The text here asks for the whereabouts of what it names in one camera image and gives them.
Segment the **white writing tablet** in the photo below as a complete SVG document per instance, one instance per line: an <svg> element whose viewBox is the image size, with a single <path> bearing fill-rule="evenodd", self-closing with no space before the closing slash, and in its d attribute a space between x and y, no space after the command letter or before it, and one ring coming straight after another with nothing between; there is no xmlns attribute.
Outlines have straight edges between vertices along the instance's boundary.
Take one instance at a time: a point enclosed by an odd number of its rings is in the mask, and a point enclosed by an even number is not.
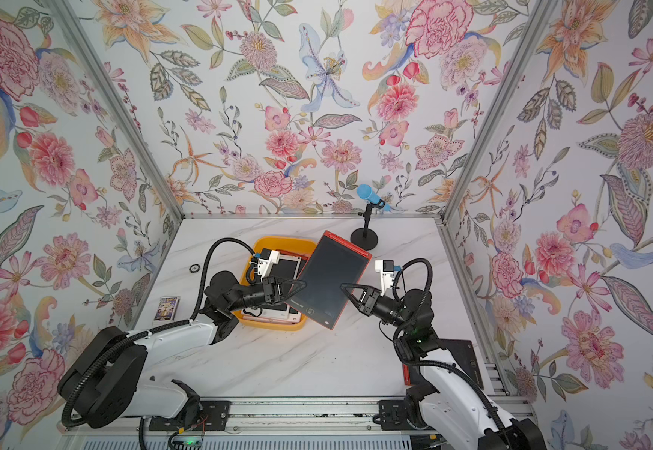
<svg viewBox="0 0 653 450"><path fill-rule="evenodd" d="M295 264L294 262L287 262L286 264L277 264L271 270L270 277L280 277L285 279L295 279L298 276L298 270L301 268L301 264ZM246 274L246 281L249 282L249 285L256 284L261 281L257 276L256 270L256 261L253 258L253 261L250 263L250 268ZM301 321L301 314L287 305L287 315L257 315L253 313L253 307L249 309L244 309L243 315L248 320L253 320L257 322L265 322L270 324L284 324L285 326L294 326L295 324Z"/></svg>

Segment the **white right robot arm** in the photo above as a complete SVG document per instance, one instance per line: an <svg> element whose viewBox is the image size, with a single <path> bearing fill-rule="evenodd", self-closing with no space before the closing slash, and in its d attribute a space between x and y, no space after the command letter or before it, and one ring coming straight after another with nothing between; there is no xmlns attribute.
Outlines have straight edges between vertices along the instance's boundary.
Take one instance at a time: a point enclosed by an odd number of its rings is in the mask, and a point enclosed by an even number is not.
<svg viewBox="0 0 653 450"><path fill-rule="evenodd" d="M423 379L407 389L403 404L409 423L432 428L455 449L544 449L539 427L517 419L492 401L466 373L433 328L432 294L413 289L400 299L375 287L343 283L341 290L365 316L395 327L392 345L405 367Z"/></svg>

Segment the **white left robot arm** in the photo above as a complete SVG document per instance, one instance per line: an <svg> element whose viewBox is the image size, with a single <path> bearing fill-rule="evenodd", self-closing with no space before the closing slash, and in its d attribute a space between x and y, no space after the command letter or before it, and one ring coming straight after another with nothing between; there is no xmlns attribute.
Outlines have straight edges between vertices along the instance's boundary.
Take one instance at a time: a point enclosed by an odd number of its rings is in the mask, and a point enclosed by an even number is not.
<svg viewBox="0 0 653 450"><path fill-rule="evenodd" d="M306 286L283 277L243 285L221 271L201 280L190 318L129 333L104 328L58 384L65 401L62 425L99 429L122 417L161 417L182 428L196 424L203 414L200 395L161 364L226 339L239 322L238 311L282 304Z"/></svg>

